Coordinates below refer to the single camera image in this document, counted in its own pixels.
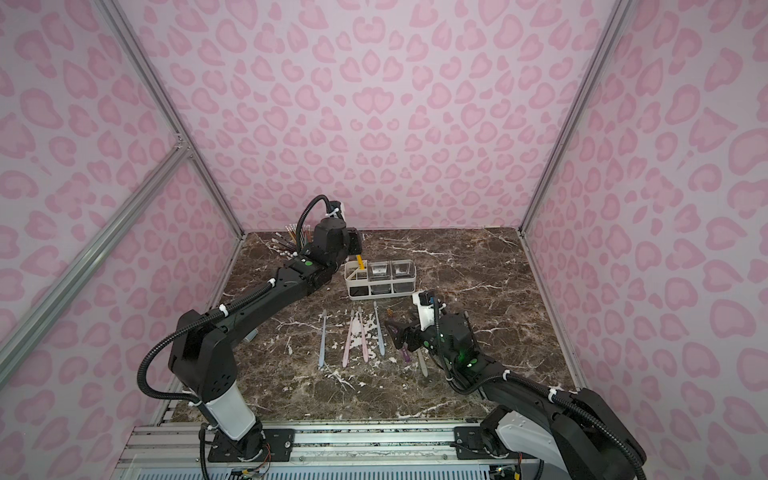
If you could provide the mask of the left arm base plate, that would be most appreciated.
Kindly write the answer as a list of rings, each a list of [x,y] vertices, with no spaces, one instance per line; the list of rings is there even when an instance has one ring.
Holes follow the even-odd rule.
[[[253,463],[270,457],[272,462],[288,462],[295,434],[294,429],[266,429],[249,433],[240,440],[232,440],[217,431],[206,460],[213,463]]]

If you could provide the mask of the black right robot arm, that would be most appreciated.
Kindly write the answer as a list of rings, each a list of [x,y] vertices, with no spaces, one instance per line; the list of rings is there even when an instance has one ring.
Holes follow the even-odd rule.
[[[644,479],[647,455],[603,398],[588,388],[559,390],[517,374],[483,353],[466,314],[445,314],[434,325],[385,327],[397,348],[425,349],[460,395],[479,393],[496,404],[483,421],[484,448],[496,457],[525,453],[561,469],[573,479]],[[501,419],[517,413],[543,429],[552,454],[534,453],[500,433]]]

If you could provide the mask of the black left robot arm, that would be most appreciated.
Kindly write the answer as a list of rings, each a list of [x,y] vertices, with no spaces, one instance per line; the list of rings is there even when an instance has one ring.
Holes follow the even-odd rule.
[[[137,371],[137,386],[144,395],[190,402],[235,444],[260,440],[260,422],[237,387],[234,349],[282,309],[328,284],[348,257],[362,252],[359,232],[345,221],[343,203],[325,195],[310,200],[297,230],[319,203],[325,206],[325,216],[314,227],[311,241],[297,239],[294,255],[262,286],[205,313],[186,312],[176,330],[149,350]],[[163,392],[149,383],[149,367],[166,348],[171,349],[168,368],[185,392]]]

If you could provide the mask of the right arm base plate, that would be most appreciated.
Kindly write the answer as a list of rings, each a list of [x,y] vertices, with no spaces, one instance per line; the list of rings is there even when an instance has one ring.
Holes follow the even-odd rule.
[[[458,460],[507,459],[508,453],[492,452],[484,443],[479,426],[458,426],[453,429],[451,443]]]

